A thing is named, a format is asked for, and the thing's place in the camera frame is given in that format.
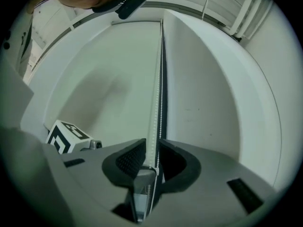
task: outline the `white panel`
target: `white panel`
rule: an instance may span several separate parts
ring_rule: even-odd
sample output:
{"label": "white panel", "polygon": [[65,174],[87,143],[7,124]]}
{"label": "white panel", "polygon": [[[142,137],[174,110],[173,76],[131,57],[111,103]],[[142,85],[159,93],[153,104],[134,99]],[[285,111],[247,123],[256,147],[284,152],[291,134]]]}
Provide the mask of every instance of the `white panel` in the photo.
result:
{"label": "white panel", "polygon": [[[76,22],[80,21],[81,19],[85,18],[86,16],[91,15],[93,12],[91,10],[83,10],[84,13],[81,13],[79,16],[77,16],[71,23],[75,24]],[[160,22],[163,18],[164,9],[158,9],[158,8],[140,8],[138,9],[130,18],[126,20],[121,20],[116,13],[111,13],[110,17],[113,23],[120,23],[120,22],[134,22],[134,21],[157,21]],[[47,49],[49,46],[46,45],[46,47],[41,50],[37,49],[36,46],[38,46],[35,42],[33,43],[33,50],[32,50],[32,57],[35,58],[36,61],[40,58],[41,54]],[[25,75],[25,82],[28,82],[28,80],[31,77],[31,70],[27,70]]]}
{"label": "white panel", "polygon": [[209,0],[207,7],[209,10],[223,16],[233,23],[240,12],[242,4],[237,0]]}
{"label": "white panel", "polygon": [[237,110],[220,65],[201,39],[168,12],[164,17],[164,34],[168,139],[215,150],[238,160]]}
{"label": "white panel", "polygon": [[40,47],[40,49],[45,48],[45,42],[42,40],[42,38],[34,28],[32,29],[32,40],[35,41],[35,43]]}
{"label": "white panel", "polygon": [[[220,68],[217,69],[217,74],[223,72],[225,75],[236,103],[240,125],[239,162],[261,176],[269,184],[273,185],[280,158],[281,128],[275,99],[260,67],[258,67],[253,58],[241,48],[236,41],[214,26],[199,19],[173,11],[165,14],[164,21],[167,23],[168,20],[170,27],[167,28],[166,31],[176,31],[175,37],[172,36],[176,41],[171,42],[170,45],[183,41],[180,40],[177,35],[185,32],[184,26],[182,26],[182,23],[184,23],[196,33],[200,40],[202,40],[201,44],[204,44],[209,50],[209,53],[215,57],[215,60],[220,66]],[[184,47],[184,50],[186,50],[189,44],[186,44]],[[203,68],[207,68],[211,63],[215,66],[215,63],[209,59],[210,56],[207,57],[207,53],[203,51],[202,48],[203,47],[196,53],[202,54],[204,58],[207,58],[207,61],[201,61],[200,65]],[[168,59],[174,58],[174,67],[176,63],[182,61],[180,54],[183,55],[183,53],[179,51],[170,51],[169,53],[172,53],[172,55],[168,57]],[[186,64],[183,62],[183,66],[188,68],[188,73],[192,73],[193,69],[191,68],[190,58]],[[202,72],[207,73],[210,78],[207,78]],[[230,124],[230,127],[233,128],[236,124],[234,121],[227,122],[227,120],[229,120],[228,115],[225,115],[225,117],[217,117],[222,114],[221,110],[231,110],[230,106],[232,105],[230,103],[230,101],[232,101],[230,96],[223,97],[223,91],[220,87],[222,79],[218,81],[216,77],[217,74],[210,74],[209,71],[204,70],[201,71],[199,75],[193,76],[188,74],[188,77],[184,77],[183,79],[178,78],[177,81],[173,81],[175,91],[172,95],[170,95],[171,91],[169,91],[169,104],[170,107],[172,104],[175,105],[175,115],[172,116],[172,118],[175,117],[175,119],[169,122],[169,125],[179,125],[180,128],[176,134],[178,140],[180,140],[180,134],[184,135],[182,131],[188,131],[189,136],[187,136],[187,140],[200,138],[199,146],[205,148],[210,147],[204,143],[206,138],[202,139],[200,135],[205,137],[206,130],[211,129],[211,127],[215,125],[216,127],[214,129],[216,129],[216,131],[213,131],[213,134],[219,139],[215,139],[212,142],[217,143],[221,148],[214,148],[214,150],[224,152],[226,151],[224,146],[232,149],[231,141],[225,142],[226,134],[230,132],[227,125]],[[208,80],[208,84],[205,84],[204,87],[201,87],[203,85],[201,83],[202,80]],[[197,106],[189,107],[191,103],[195,103],[198,100],[196,98],[194,98],[194,100],[191,99],[191,101],[185,101],[185,104],[181,104],[185,105],[185,107],[179,107],[182,100],[178,100],[178,93],[186,90],[186,88],[189,88],[187,93],[191,93],[196,95],[197,98],[200,98],[200,110],[207,110],[212,117],[204,118],[204,121],[202,121],[201,117],[198,118],[200,113],[196,112]],[[217,101],[214,100],[210,102],[213,104],[213,107],[209,106],[204,108],[204,106],[209,103],[208,100],[211,96],[213,98],[217,97]],[[220,105],[226,105],[226,108],[221,108]],[[194,122],[196,127],[204,129],[204,131],[200,130],[196,132],[194,131],[196,130],[194,127],[191,128],[193,130],[189,131],[187,129],[188,127],[186,127],[186,120]]]}
{"label": "white panel", "polygon": [[21,128],[34,134],[41,141],[45,141],[47,130],[43,126],[46,106],[51,93],[67,67],[71,58],[96,35],[110,27],[112,19],[110,15],[98,17],[85,23],[68,33],[57,43],[47,56],[37,66],[35,73],[31,75],[29,87],[34,92],[34,97],[27,107],[21,121]]}
{"label": "white panel", "polygon": [[76,16],[79,16],[88,11],[87,9],[78,9],[78,8],[74,8],[73,10],[75,11]]}
{"label": "white panel", "polygon": [[33,47],[32,47],[31,56],[29,59],[33,62],[33,64],[35,64],[42,54],[42,49],[36,43],[35,40],[32,41],[32,45],[33,45]]}
{"label": "white panel", "polygon": [[56,85],[47,127],[71,122],[105,147],[147,138],[159,37],[160,23],[137,22],[114,25],[87,43]]}
{"label": "white panel", "polygon": [[67,20],[66,13],[61,8],[43,28],[42,36],[46,44],[50,44],[69,27],[70,24]]}
{"label": "white panel", "polygon": [[53,19],[54,14],[60,10],[61,6],[56,0],[48,0],[34,11],[33,27],[42,35],[44,27]]}
{"label": "white panel", "polygon": [[[191,9],[195,9],[195,10],[198,10],[198,11],[201,11],[201,12],[203,10],[203,6],[202,5],[199,5],[199,4],[187,1],[187,0],[148,0],[148,1],[179,4],[181,6],[185,6],[185,7],[188,7],[188,8],[191,8]],[[206,9],[205,13],[207,15],[209,15],[209,16],[217,19],[218,21],[220,21],[221,23],[223,23],[225,25],[232,25],[232,23],[229,20],[227,20],[223,16],[221,16],[221,15],[219,15],[219,14],[217,14],[217,13],[215,13],[215,12],[209,10],[209,9]]]}
{"label": "white panel", "polygon": [[263,15],[265,14],[266,10],[268,9],[271,0],[262,0],[261,4],[258,8],[257,13],[255,14],[253,20],[251,21],[250,25],[248,26],[247,30],[244,33],[245,37],[249,37],[259,21],[262,19]]}
{"label": "white panel", "polygon": [[282,127],[282,154],[275,188],[293,180],[303,153],[303,56],[296,35],[276,4],[245,46],[275,95]]}
{"label": "white panel", "polygon": [[66,15],[68,16],[69,21],[74,20],[77,17],[77,12],[75,8],[71,8],[65,5],[61,5],[62,8],[65,10]]}

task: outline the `black headset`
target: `black headset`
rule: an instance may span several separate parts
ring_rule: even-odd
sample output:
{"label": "black headset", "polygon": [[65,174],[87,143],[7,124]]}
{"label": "black headset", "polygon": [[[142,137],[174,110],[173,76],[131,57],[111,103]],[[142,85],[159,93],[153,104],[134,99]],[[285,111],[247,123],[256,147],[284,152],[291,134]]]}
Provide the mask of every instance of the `black headset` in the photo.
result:
{"label": "black headset", "polygon": [[146,0],[112,0],[108,4],[98,8],[92,8],[92,10],[94,13],[104,13],[117,8],[116,13],[119,15],[119,18],[127,19],[145,2]]}

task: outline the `black label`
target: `black label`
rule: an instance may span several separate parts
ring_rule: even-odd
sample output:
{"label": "black label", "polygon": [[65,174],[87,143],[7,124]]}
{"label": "black label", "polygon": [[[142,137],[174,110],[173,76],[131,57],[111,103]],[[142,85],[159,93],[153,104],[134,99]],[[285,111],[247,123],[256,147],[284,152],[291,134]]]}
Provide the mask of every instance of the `black label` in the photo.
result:
{"label": "black label", "polygon": [[73,135],[75,135],[78,139],[80,140],[85,140],[85,139],[89,139],[89,136],[87,136],[86,134],[84,134],[81,130],[79,130],[75,125],[70,124],[70,123],[64,123],[62,122],[62,124],[71,132],[73,133]]}
{"label": "black label", "polygon": [[53,142],[53,145],[55,145],[57,151],[61,148],[63,148],[63,154],[67,153],[70,149],[71,144],[67,141],[67,139],[63,136],[59,128],[56,126],[52,132],[52,135],[50,136],[47,144],[51,144]]}

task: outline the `white wall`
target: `white wall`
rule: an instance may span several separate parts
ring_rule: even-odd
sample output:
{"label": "white wall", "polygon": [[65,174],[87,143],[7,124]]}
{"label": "white wall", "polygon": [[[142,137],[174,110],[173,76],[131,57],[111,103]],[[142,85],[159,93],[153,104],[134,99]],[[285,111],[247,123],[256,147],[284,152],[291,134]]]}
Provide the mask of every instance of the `white wall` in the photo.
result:
{"label": "white wall", "polygon": [[45,126],[74,123],[104,147],[148,138],[159,40],[159,22],[136,22],[87,42],[56,84]]}
{"label": "white wall", "polygon": [[217,60],[195,32],[168,12],[164,34],[168,139],[219,151],[238,160],[240,129],[236,105]]}
{"label": "white wall", "polygon": [[111,21],[110,15],[102,16],[76,28],[61,39],[40,61],[28,84],[34,92],[34,96],[23,115],[22,130],[45,142],[47,137],[47,129],[43,125],[45,111],[58,79],[80,49],[88,41],[110,27]]}
{"label": "white wall", "polygon": [[227,34],[166,12],[168,137],[233,158],[273,185],[281,150],[279,115],[260,67]]}
{"label": "white wall", "polygon": [[282,154],[275,188],[289,185],[303,153],[303,56],[291,25],[274,4],[244,48],[262,68],[274,93],[282,127]]}
{"label": "white wall", "polygon": [[70,27],[69,20],[57,0],[49,0],[34,11],[33,30],[41,39],[50,44]]}

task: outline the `black slot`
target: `black slot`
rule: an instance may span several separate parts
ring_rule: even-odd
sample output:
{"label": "black slot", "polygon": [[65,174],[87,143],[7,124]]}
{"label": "black slot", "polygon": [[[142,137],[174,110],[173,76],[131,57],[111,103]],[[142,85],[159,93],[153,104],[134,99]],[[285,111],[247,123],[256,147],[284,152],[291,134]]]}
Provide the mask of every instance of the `black slot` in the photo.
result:
{"label": "black slot", "polygon": [[180,174],[187,166],[184,157],[163,145],[160,145],[160,162],[166,182]]}
{"label": "black slot", "polygon": [[71,166],[81,164],[83,162],[85,162],[85,160],[79,158],[79,159],[74,159],[74,160],[71,160],[71,161],[65,161],[64,164],[65,164],[66,167],[71,167]]}
{"label": "black slot", "polygon": [[248,214],[263,204],[263,201],[240,178],[228,181],[227,184]]}
{"label": "black slot", "polygon": [[112,212],[133,223],[138,223],[138,217],[134,205],[134,196],[131,192],[128,192],[125,202],[116,206]]}

